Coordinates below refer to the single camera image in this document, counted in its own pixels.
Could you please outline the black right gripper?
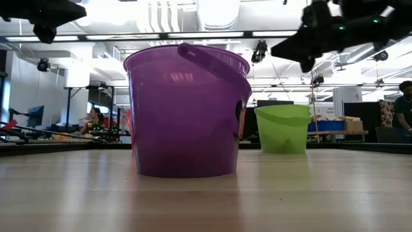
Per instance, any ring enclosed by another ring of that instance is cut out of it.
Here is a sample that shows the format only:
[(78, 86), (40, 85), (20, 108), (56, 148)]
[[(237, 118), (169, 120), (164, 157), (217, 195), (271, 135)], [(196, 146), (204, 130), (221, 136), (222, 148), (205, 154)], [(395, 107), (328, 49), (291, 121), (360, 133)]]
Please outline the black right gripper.
[[(315, 59), (325, 52), (341, 52), (347, 47), (364, 43), (383, 43), (385, 22), (380, 15), (385, 1), (334, 1), (341, 9), (333, 16), (327, 1), (312, 1), (303, 9), (301, 33), (274, 45), (273, 57), (301, 62), (303, 72), (309, 72)], [(296, 50), (304, 49), (307, 54)]]

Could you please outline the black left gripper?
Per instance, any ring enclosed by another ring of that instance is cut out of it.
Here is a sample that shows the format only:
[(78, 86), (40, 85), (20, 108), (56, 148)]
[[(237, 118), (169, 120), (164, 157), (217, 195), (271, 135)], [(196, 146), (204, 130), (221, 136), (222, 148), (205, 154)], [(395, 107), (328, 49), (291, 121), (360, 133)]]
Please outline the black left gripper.
[(57, 26), (86, 17), (86, 9), (69, 0), (59, 2), (59, 22), (56, 23), (43, 1), (1, 0), (1, 18), (26, 19), (33, 25), (33, 33), (42, 43), (52, 44), (57, 35)]

